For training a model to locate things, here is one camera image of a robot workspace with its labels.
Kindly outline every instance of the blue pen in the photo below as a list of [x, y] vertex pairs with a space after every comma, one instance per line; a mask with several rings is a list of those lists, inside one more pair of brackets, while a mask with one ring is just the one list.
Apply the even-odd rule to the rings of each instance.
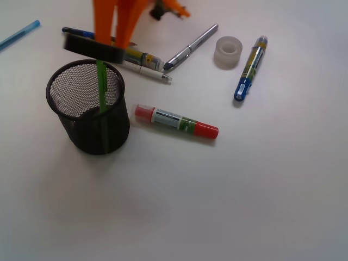
[[256, 74], [257, 67], [260, 65], [261, 59], [265, 54], [268, 44], [266, 36], [261, 36], [256, 40], [254, 47], [251, 49], [251, 53], [248, 61], [243, 70], [243, 74], [240, 77], [238, 87], [234, 93], [234, 99], [236, 101], [243, 101], [248, 89], [251, 87], [252, 80]]
[[27, 33], [34, 30], [36, 27], [40, 26], [39, 20], [36, 20], [35, 22], [32, 22], [30, 25], [24, 27], [22, 30], [18, 31], [17, 33], [11, 35], [10, 37], [6, 38], [2, 42], [0, 42], [0, 51], [7, 46], [9, 46], [11, 43], [17, 41], [22, 36], [26, 35]]
[[[63, 33], [69, 33], [69, 34], [74, 34], [74, 35], [79, 35], [79, 36], [83, 36], [83, 37], [87, 37], [87, 38], [90, 38], [90, 39], [94, 39], [94, 33], [92, 32], [88, 32], [88, 31], [82, 31], [82, 30], [79, 30], [79, 29], [73, 29], [73, 28], [69, 28], [69, 27], [63, 27], [61, 29], [61, 31]], [[112, 42], [115, 42], [116, 39], [112, 36], [111, 37], [111, 41]], [[130, 46], [134, 46], [136, 45], [135, 43], [133, 42], [130, 42], [129, 43]]]

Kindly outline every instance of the blue marker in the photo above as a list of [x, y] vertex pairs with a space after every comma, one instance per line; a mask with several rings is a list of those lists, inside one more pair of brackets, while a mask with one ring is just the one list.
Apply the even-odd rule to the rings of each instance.
[[256, 40], [254, 47], [251, 49], [250, 56], [243, 70], [243, 74], [240, 77], [238, 87], [234, 93], [234, 99], [236, 101], [243, 101], [248, 89], [251, 87], [252, 80], [256, 74], [257, 67], [259, 66], [263, 55], [265, 54], [268, 44], [266, 36], [261, 36]]
[[22, 30], [18, 31], [17, 33], [11, 35], [10, 37], [6, 38], [2, 42], [0, 42], [0, 51], [7, 46], [9, 46], [11, 43], [17, 41], [22, 36], [26, 35], [27, 33], [34, 30], [36, 27], [40, 26], [39, 20], [36, 20], [35, 22], [32, 22], [30, 25], [24, 27]]

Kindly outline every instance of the light blue pen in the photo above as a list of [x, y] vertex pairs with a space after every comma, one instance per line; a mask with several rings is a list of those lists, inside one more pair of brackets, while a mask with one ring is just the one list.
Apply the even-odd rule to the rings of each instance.
[[9, 46], [11, 43], [17, 41], [19, 38], [22, 36], [26, 35], [27, 33], [31, 32], [34, 30], [36, 27], [40, 26], [40, 21], [36, 20], [32, 22], [30, 25], [24, 27], [22, 30], [18, 31], [17, 33], [11, 35], [10, 37], [6, 38], [2, 42], [0, 42], [0, 51], [7, 46]]

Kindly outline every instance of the marker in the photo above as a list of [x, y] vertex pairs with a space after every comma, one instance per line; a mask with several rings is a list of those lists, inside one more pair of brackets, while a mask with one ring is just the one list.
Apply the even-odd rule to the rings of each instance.
[[39, 20], [36, 20], [36, 21], [32, 22], [30, 25], [24, 27], [22, 30], [20, 30], [17, 33], [11, 35], [10, 37], [6, 38], [2, 42], [0, 42], [0, 51], [2, 49], [6, 48], [7, 46], [9, 46], [11, 43], [17, 41], [22, 36], [28, 34], [29, 32], [31, 32], [32, 30], [34, 30], [38, 26], [40, 26], [40, 22], [39, 22]]
[[134, 114], [137, 120], [156, 123], [156, 125], [166, 126], [194, 136], [216, 139], [219, 133], [219, 129], [214, 126], [170, 113], [168, 111], [160, 110], [155, 107], [137, 104]]
[[[87, 37], [87, 38], [90, 38], [90, 39], [94, 39], [94, 33], [92, 32], [88, 32], [88, 31], [82, 31], [82, 30], [79, 30], [79, 29], [73, 29], [73, 28], [70, 28], [70, 27], [63, 27], [61, 29], [61, 31], [63, 33], [69, 33], [69, 34], [74, 34], [74, 35], [79, 35], [79, 36], [83, 36], [83, 37]], [[111, 41], [112, 42], [115, 42], [115, 38], [111, 36]], [[129, 43], [130, 46], [134, 46], [136, 45], [135, 43], [133, 42], [130, 42]]]
[[238, 87], [234, 93], [236, 101], [243, 101], [245, 99], [248, 89], [251, 87], [252, 80], [257, 72], [263, 55], [265, 54], [268, 44], [267, 36], [261, 36], [256, 40], [254, 47], [251, 48], [251, 53], [244, 67], [243, 73], [240, 77]]
[[173, 58], [167, 61], [163, 67], [163, 70], [167, 71], [170, 69], [175, 69], [179, 64], [186, 60], [190, 54], [200, 47], [208, 38], [210, 38], [219, 28], [219, 25], [216, 23], [208, 30], [206, 30], [200, 37], [198, 37], [193, 43], [187, 45], [179, 53], [177, 53]]
[[164, 62], [158, 57], [130, 47], [126, 49], [125, 60], [159, 72], [162, 71], [164, 65]]
[[166, 80], [166, 81], [172, 81], [172, 78], [169, 77], [168, 75], [162, 73], [162, 72], [158, 72], [149, 68], [146, 68], [144, 66], [140, 66], [138, 64], [132, 64], [128, 61], [123, 61], [122, 66], [128, 69], [131, 69], [133, 71], [138, 71], [141, 74], [156, 78], [156, 79], [160, 79], [160, 80]]

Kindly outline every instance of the white pen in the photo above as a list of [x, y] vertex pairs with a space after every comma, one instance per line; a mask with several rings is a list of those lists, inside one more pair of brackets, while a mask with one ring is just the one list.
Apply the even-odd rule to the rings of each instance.
[[128, 61], [123, 61], [122, 66], [128, 69], [131, 69], [133, 71], [138, 71], [141, 74], [156, 78], [156, 79], [160, 79], [160, 80], [166, 80], [166, 81], [171, 81], [172, 78], [169, 77], [168, 75], [165, 75], [162, 72], [158, 72], [155, 70], [152, 70], [150, 68], [146, 68], [144, 66], [140, 66], [138, 64], [132, 64]]

